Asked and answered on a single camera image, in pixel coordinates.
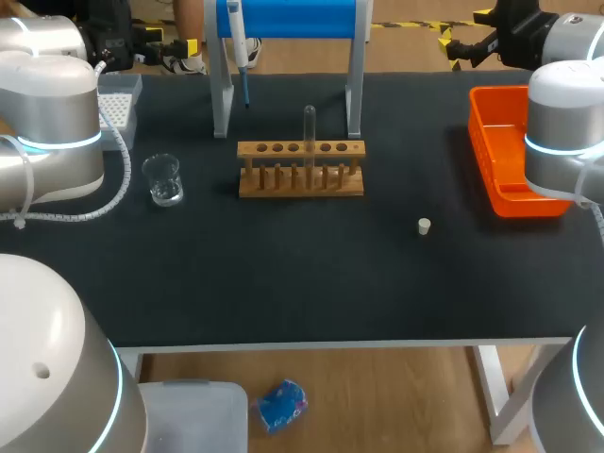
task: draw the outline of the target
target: orange plastic bin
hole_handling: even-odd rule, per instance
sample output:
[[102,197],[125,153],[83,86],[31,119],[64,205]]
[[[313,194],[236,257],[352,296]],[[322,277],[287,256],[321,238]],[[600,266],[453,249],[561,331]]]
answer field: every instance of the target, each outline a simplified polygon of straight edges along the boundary
[[529,88],[476,87],[468,129],[493,209],[500,217],[558,217],[572,202],[546,198],[525,181]]

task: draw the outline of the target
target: white bottle cap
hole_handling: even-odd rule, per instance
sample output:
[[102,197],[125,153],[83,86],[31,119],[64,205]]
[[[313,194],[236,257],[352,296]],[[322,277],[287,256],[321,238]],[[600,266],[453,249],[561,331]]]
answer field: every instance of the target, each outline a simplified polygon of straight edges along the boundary
[[426,236],[428,234],[428,230],[430,229],[431,225],[432,225],[432,223],[430,222],[429,219],[427,219],[427,218],[419,219],[419,221],[417,222],[417,229],[419,231],[419,234],[421,234],[422,236]]

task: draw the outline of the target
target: test tube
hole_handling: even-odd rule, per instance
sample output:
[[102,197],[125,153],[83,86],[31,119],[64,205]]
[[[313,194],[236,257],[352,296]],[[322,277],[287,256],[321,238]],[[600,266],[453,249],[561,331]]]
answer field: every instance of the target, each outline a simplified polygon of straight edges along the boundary
[[304,166],[314,167],[314,134],[317,114],[313,106],[304,107]]

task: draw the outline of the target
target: small beaker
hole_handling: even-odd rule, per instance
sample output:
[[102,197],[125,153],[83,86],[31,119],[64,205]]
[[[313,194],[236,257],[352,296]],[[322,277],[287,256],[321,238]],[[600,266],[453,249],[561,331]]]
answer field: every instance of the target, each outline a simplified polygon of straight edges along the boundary
[[143,174],[149,181],[149,191],[156,205],[168,208],[182,200],[184,192],[179,168],[180,162],[170,154],[157,154],[143,163]]

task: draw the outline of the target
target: black tabletop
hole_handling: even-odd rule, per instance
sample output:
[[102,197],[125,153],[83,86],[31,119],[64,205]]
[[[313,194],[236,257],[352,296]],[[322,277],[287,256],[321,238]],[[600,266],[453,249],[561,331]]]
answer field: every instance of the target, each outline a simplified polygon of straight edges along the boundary
[[[239,199],[238,140],[345,138],[344,77],[250,77],[229,138],[212,138],[206,77],[145,77],[133,181],[106,217],[0,226],[0,252],[39,260],[69,281],[118,346],[446,340],[575,334],[597,310],[604,252],[590,211],[555,220],[493,214],[468,138],[468,91],[527,73],[367,75],[365,197]],[[181,161],[184,201],[154,208],[143,160]],[[36,209],[78,213],[111,199]],[[428,217],[426,237],[417,220]]]

